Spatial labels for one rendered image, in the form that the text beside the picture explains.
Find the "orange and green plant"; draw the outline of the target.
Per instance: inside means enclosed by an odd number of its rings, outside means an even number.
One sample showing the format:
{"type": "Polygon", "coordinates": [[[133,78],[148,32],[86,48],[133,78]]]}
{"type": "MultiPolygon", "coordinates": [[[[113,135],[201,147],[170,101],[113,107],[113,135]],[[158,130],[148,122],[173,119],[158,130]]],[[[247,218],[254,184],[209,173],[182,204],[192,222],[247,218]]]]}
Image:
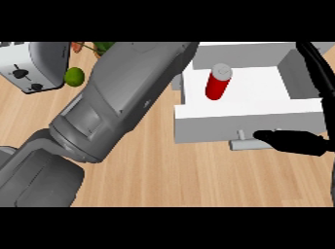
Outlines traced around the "orange and green plant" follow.
{"type": "Polygon", "coordinates": [[[92,51],[95,57],[101,57],[113,45],[113,42],[92,42],[91,46],[86,46],[83,42],[73,42],[71,50],[79,53],[82,48],[86,48],[92,51]]]}

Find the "white drawer front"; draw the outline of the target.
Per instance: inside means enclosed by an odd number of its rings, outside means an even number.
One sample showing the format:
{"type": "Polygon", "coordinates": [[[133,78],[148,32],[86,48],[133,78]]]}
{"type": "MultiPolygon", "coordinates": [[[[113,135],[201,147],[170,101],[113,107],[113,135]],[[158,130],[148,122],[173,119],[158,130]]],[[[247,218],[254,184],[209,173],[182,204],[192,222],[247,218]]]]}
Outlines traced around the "white drawer front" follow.
{"type": "Polygon", "coordinates": [[[175,142],[251,139],[256,130],[325,131],[319,100],[247,101],[175,106],[175,142]]]}

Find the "white toaster with black knobs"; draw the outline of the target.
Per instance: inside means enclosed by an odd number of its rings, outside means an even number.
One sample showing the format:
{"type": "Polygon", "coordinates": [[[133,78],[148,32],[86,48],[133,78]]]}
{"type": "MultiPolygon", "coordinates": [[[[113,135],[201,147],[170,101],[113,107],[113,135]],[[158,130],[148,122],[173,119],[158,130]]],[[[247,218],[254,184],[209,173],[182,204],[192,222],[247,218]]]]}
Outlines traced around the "white toaster with black knobs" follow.
{"type": "Polygon", "coordinates": [[[58,89],[68,57],[68,42],[0,42],[0,75],[24,94],[58,89]]]}

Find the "white open drawer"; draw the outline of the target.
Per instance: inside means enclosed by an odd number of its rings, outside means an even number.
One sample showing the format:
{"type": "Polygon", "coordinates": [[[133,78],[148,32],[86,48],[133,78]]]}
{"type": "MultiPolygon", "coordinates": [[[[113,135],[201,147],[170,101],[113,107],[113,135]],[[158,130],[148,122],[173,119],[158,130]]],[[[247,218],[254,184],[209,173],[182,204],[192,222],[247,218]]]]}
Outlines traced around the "white open drawer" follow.
{"type": "Polygon", "coordinates": [[[235,68],[216,100],[204,96],[209,71],[187,68],[184,103],[175,107],[178,143],[251,138],[257,130],[325,131],[316,98],[293,99],[275,67],[235,68]]]}

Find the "red can with grey lid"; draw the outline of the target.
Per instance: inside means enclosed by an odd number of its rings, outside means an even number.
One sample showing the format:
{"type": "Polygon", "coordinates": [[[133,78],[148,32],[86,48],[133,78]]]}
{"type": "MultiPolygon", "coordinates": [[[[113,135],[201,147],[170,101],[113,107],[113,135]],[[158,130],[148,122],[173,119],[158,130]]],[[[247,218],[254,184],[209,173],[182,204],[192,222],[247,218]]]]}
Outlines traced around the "red can with grey lid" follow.
{"type": "Polygon", "coordinates": [[[232,69],[225,63],[216,63],[209,72],[204,96],[210,100],[218,100],[222,96],[232,77],[232,69]]]}

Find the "green round fruit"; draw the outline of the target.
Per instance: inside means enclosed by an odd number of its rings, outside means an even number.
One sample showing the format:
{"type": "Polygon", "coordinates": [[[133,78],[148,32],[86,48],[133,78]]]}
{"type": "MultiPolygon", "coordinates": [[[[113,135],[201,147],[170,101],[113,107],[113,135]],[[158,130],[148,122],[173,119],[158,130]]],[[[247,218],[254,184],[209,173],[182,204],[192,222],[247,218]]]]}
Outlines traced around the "green round fruit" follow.
{"type": "Polygon", "coordinates": [[[71,67],[67,69],[64,74],[64,83],[70,87],[79,87],[83,83],[83,71],[79,67],[71,67]]]}

